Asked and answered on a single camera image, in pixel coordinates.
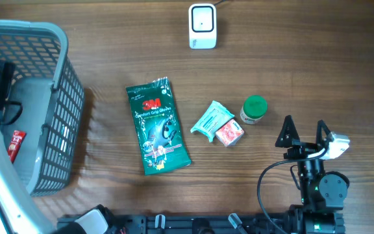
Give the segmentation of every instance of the green cap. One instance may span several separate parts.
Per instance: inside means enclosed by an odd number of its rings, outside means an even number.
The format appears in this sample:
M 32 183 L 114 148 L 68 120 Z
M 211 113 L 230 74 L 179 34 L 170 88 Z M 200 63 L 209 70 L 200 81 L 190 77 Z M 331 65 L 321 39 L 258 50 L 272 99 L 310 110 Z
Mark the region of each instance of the green cap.
M 243 104 L 244 113 L 252 119 L 262 117 L 267 110 L 268 104 L 266 103 L 266 100 L 259 95 L 248 97 L 245 104 Z

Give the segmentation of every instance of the pink package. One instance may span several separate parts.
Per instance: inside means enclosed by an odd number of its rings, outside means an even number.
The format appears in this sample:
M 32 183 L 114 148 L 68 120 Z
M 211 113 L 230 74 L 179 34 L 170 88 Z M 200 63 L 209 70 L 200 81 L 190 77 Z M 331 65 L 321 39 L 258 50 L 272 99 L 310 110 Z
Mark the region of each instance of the pink package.
M 216 131 L 216 136 L 227 147 L 235 145 L 244 133 L 245 131 L 239 126 L 239 124 L 231 119 Z

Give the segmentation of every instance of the green package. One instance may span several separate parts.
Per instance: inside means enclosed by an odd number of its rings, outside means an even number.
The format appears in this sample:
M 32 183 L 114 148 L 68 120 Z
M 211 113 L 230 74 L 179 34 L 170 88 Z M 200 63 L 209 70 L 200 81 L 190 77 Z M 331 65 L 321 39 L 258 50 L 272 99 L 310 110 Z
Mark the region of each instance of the green package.
M 145 174 L 169 172 L 191 164 L 167 77 L 127 87 L 127 93 Z

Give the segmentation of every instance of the gray basket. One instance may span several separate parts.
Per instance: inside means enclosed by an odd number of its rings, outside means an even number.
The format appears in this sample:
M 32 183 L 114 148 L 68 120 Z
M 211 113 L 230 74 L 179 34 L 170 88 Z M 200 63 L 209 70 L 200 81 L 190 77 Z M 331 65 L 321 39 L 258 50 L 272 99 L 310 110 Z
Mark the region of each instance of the gray basket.
M 84 89 L 67 52 L 66 34 L 52 23 L 0 20 L 0 59 L 16 65 L 8 98 L 23 105 L 18 120 L 1 131 L 6 147 L 14 130 L 27 133 L 14 168 L 32 196 L 69 183 Z M 4 118 L 16 111 L 6 108 Z

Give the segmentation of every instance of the jar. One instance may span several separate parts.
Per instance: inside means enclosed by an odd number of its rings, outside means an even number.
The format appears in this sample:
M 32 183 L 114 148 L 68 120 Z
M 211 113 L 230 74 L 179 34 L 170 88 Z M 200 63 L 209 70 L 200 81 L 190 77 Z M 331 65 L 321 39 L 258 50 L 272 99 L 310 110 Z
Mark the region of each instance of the jar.
M 240 118 L 245 124 L 256 124 L 262 117 L 264 117 L 268 110 L 266 100 L 259 96 L 253 95 L 246 99 L 240 110 Z

